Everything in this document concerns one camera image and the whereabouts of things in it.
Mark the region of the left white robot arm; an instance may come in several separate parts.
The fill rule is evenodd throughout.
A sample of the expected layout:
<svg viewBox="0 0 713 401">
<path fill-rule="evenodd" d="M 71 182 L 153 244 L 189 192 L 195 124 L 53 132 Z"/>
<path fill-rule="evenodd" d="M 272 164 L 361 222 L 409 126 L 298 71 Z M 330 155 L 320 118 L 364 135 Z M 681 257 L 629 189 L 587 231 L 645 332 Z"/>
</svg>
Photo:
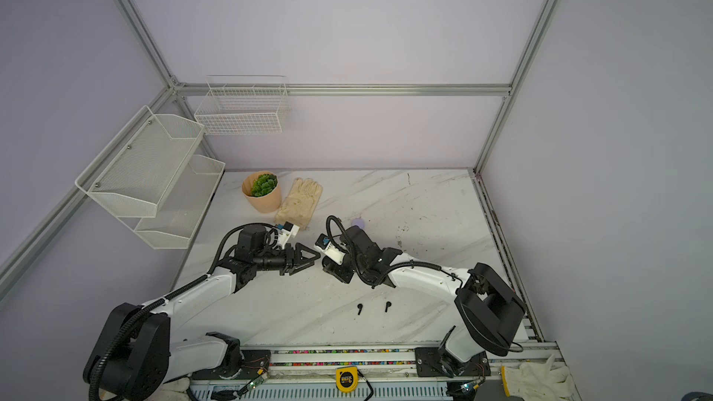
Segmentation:
<svg viewBox="0 0 713 401">
<path fill-rule="evenodd" d="M 210 330 L 179 334 L 191 319 L 243 289 L 260 272 L 294 275 L 319 260 L 319 252 L 291 239 L 290 223 L 250 223 L 221 239 L 208 270 L 195 280 L 144 304 L 111 311 L 85 364 L 88 397 L 145 400 L 165 382 L 209 372 L 230 379 L 247 371 L 239 339 Z"/>
</svg>

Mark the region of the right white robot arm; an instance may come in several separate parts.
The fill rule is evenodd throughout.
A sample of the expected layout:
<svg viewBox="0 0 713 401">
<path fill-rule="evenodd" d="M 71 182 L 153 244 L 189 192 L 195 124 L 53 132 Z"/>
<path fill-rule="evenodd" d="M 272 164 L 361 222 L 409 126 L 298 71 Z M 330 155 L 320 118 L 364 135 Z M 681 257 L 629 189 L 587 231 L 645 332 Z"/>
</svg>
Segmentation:
<svg viewBox="0 0 713 401">
<path fill-rule="evenodd" d="M 490 265 L 466 269 L 421 261 L 399 249 L 380 247 L 362 228 L 345 228 L 334 215 L 327 218 L 326 232 L 315 246 L 324 254 L 323 270 L 345 284 L 357 277 L 373 289 L 419 291 L 455 306 L 459 318 L 441 343 L 414 351 L 420 377 L 486 377 L 487 354 L 524 351 L 515 336 L 527 308 Z"/>
</svg>

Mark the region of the beige work glove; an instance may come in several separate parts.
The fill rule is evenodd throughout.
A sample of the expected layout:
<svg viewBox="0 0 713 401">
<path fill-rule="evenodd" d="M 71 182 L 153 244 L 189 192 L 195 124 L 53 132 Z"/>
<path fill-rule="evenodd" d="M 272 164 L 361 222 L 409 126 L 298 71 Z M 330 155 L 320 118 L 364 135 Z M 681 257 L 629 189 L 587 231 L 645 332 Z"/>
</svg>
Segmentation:
<svg viewBox="0 0 713 401">
<path fill-rule="evenodd" d="M 307 229 L 322 193 L 323 187 L 312 178 L 296 178 L 276 213 L 275 223 L 277 225 L 291 223 L 298 226 L 300 230 Z"/>
</svg>

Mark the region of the peach pot with succulent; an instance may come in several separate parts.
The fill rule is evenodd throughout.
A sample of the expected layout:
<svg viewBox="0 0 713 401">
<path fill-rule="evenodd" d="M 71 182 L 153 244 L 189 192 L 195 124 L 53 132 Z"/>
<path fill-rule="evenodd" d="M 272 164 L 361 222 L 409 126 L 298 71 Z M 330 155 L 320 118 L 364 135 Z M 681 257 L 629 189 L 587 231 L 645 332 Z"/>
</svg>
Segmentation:
<svg viewBox="0 0 713 401">
<path fill-rule="evenodd" d="M 249 204 L 259 213 L 273 213 L 282 203 L 280 181 L 269 171 L 253 173 L 241 185 L 241 190 Z"/>
</svg>

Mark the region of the yellow tape measure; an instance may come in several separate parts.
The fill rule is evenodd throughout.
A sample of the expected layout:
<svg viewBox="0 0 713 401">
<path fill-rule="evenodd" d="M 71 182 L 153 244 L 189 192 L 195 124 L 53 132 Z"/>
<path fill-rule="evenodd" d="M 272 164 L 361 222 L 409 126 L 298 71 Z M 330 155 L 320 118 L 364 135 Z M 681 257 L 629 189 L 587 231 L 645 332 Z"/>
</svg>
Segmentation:
<svg viewBox="0 0 713 401">
<path fill-rule="evenodd" d="M 342 367 L 335 371 L 337 390 L 343 394 L 350 394 L 358 388 L 359 370 L 357 367 Z"/>
</svg>

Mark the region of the white mesh two-tier shelf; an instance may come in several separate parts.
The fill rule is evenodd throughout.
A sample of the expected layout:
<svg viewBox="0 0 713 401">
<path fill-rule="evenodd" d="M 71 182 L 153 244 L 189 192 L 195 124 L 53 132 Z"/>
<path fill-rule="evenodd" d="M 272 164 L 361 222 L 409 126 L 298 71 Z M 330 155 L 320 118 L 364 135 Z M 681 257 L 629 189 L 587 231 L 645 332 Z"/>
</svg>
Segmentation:
<svg viewBox="0 0 713 401">
<path fill-rule="evenodd" d="M 75 180 L 154 250 L 191 246 L 224 172 L 202 124 L 143 107 Z"/>
</svg>

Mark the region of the white glove right of rail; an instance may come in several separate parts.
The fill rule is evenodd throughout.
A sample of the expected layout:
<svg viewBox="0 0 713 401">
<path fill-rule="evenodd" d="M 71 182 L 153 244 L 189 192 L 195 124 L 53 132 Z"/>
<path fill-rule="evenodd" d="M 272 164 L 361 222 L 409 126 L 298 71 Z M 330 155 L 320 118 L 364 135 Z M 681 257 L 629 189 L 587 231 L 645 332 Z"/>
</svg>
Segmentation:
<svg viewBox="0 0 713 401">
<path fill-rule="evenodd" d="M 503 390 L 507 397 L 523 400 L 570 400 L 576 386 L 568 367 L 553 367 L 555 355 L 543 363 L 525 362 L 518 368 L 501 367 Z"/>
</svg>

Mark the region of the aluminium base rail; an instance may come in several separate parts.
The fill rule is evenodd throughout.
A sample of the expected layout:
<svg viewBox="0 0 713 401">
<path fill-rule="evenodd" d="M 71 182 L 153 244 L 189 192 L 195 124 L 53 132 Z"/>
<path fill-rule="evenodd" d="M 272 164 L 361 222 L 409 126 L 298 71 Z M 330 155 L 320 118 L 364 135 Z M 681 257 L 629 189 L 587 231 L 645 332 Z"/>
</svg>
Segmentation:
<svg viewBox="0 0 713 401">
<path fill-rule="evenodd" d="M 484 382 L 501 382 L 501 370 L 553 361 L 566 365 L 554 343 L 526 343 L 524 351 L 502 358 L 477 358 L 473 374 L 447 378 L 421 376 L 430 367 L 413 345 L 347 347 L 248 347 L 246 369 L 232 380 L 192 376 L 195 400 L 451 400 L 473 395 Z M 242 397 L 238 392 L 264 369 L 267 378 Z"/>
</svg>

